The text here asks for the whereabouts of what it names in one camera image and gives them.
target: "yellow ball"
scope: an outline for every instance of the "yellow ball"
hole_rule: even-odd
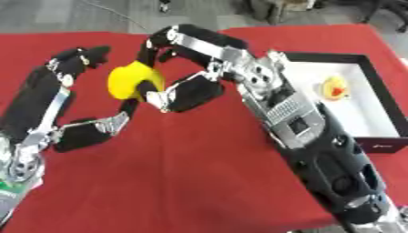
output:
[[[164,77],[157,70],[138,61],[115,68],[107,79],[107,89],[117,99],[136,98],[144,101],[137,91],[143,81],[149,81],[158,91],[164,90]]]

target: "gray carpet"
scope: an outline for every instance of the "gray carpet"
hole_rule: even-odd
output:
[[[138,22],[106,9],[102,5]],[[173,0],[169,13],[158,12],[156,0],[0,0],[0,33],[35,33],[57,31],[113,31],[146,33],[163,26],[192,23],[217,30],[230,27],[268,25],[254,20],[242,0]],[[333,25],[354,23],[361,19],[361,9],[329,5],[322,10],[290,13],[282,25]],[[408,58],[408,33],[397,34],[400,20],[380,11],[371,21],[382,38],[401,57]]]

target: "red table surface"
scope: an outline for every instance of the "red table surface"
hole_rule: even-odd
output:
[[[261,56],[281,51],[365,54],[404,113],[408,70],[366,25],[235,28]],[[109,63],[76,82],[62,122],[108,117],[119,101],[107,92],[112,68],[131,62],[145,35],[66,33],[0,35],[0,111],[30,70],[71,46],[111,45]],[[158,69],[171,82],[198,70],[172,60]],[[16,210],[5,233],[261,233],[332,222],[267,142],[234,86],[185,114],[142,105],[117,138],[66,154],[46,152],[45,184]],[[408,204],[408,150],[372,155],[397,204]]]

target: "wire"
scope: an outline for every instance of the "wire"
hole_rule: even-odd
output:
[[[104,10],[107,10],[107,11],[109,11],[109,12],[111,12],[111,13],[114,13],[114,14],[116,14],[116,15],[119,15],[119,16],[121,16],[121,17],[124,17],[124,18],[126,18],[128,21],[132,22],[133,24],[135,24],[135,25],[137,25],[138,27],[140,27],[141,29],[143,29],[143,31],[145,31],[146,33],[149,33],[149,31],[148,31],[143,25],[141,25],[140,23],[136,22],[135,20],[133,20],[133,19],[130,18],[129,16],[120,14],[118,11],[116,11],[116,10],[114,10],[114,9],[112,9],[112,8],[106,7],[106,6],[104,6],[104,5],[94,4],[94,3],[88,2],[87,0],[80,0],[80,1],[83,2],[83,3],[85,3],[85,4],[92,5],[92,6],[95,6],[95,7],[104,9]]]

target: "robotic arm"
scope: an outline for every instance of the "robotic arm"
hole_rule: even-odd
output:
[[[380,174],[360,146],[323,103],[311,101],[283,75],[289,62],[283,53],[255,57],[237,38],[176,25],[152,35],[138,61],[154,67],[165,47],[159,61],[181,56],[205,70],[165,90],[146,78],[131,87],[143,100],[162,112],[183,112],[220,96],[221,81],[231,81],[293,173],[347,232],[408,232],[406,218],[385,194]],[[117,79],[116,71],[109,79]],[[110,92],[118,96],[115,88]]]
[[[87,147],[115,136],[130,118],[126,111],[102,119],[78,120],[59,127],[56,121],[69,108],[69,89],[87,68],[106,62],[109,47],[73,48],[36,68],[0,120],[0,228],[27,193],[42,184],[51,145],[59,152]]]

